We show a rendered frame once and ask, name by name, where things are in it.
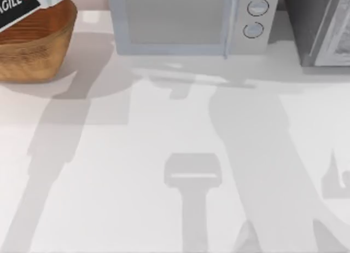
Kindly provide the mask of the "round microwave knob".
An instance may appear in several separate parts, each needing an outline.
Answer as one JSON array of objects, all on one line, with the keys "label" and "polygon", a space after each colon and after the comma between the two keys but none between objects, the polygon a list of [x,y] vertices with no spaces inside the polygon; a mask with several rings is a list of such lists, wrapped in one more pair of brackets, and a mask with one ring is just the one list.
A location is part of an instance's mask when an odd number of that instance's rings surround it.
[{"label": "round microwave knob", "polygon": [[247,5],[247,12],[253,17],[263,16],[268,12],[270,4],[267,0],[253,0]]},{"label": "round microwave knob", "polygon": [[255,39],[260,37],[264,33],[264,26],[259,22],[254,22],[245,25],[243,28],[243,34],[249,39]]}]

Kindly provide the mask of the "pale microwave oven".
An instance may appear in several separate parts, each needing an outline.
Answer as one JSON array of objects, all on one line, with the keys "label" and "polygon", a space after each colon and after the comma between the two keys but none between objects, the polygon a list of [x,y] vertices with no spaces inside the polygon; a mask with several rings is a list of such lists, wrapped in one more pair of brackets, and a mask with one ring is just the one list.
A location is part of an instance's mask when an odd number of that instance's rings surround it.
[{"label": "pale microwave oven", "polygon": [[[247,5],[250,1],[253,0],[239,0],[236,9],[230,55],[256,55],[262,54],[266,50],[278,0],[267,0],[270,8],[266,14],[259,17],[253,17],[247,12]],[[258,38],[249,39],[244,36],[243,28],[245,25],[254,22],[259,22],[264,26],[264,33]]]}]

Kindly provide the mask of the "microwave door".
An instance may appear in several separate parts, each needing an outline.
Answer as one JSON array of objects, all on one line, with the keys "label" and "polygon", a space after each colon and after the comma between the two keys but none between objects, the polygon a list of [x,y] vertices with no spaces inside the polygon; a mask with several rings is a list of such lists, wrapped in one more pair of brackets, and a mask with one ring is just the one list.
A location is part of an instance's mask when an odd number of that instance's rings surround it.
[{"label": "microwave door", "polygon": [[231,0],[108,1],[120,55],[224,56]]}]

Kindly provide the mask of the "brown woven basket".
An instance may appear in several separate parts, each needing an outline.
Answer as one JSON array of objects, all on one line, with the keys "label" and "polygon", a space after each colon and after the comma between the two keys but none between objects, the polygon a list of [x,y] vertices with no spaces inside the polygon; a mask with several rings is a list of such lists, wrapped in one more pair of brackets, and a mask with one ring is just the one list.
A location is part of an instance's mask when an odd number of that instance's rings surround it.
[{"label": "brown woven basket", "polygon": [[0,33],[0,82],[54,78],[66,56],[77,8],[72,0],[39,9]]}]

